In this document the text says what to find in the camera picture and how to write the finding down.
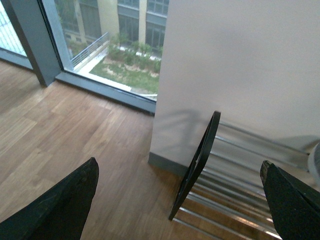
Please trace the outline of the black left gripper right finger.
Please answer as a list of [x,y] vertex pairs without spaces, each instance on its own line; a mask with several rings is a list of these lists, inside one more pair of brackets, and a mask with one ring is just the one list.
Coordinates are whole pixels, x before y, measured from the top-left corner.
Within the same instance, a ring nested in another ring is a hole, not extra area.
[[320,238],[320,193],[268,160],[260,178],[276,232],[283,240]]

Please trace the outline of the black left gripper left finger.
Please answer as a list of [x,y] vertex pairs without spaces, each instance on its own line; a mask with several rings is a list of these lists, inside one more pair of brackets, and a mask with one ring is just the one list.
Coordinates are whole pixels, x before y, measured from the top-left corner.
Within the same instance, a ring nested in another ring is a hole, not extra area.
[[94,157],[1,222],[2,240],[79,240],[99,179]]

